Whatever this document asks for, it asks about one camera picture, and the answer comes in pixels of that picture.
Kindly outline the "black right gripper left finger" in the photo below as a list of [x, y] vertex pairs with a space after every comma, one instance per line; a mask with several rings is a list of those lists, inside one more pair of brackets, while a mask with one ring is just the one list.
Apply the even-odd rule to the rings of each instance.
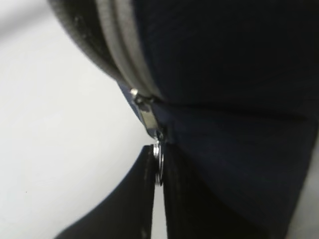
[[145, 145], [128, 174], [112, 193], [57, 238], [151, 238], [156, 170], [153, 146]]

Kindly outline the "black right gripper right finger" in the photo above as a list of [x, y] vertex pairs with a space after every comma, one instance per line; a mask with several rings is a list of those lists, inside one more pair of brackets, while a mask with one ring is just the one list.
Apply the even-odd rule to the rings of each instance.
[[163, 166], [170, 239], [284, 239], [287, 221], [279, 173], [255, 156], [195, 160], [165, 147]]

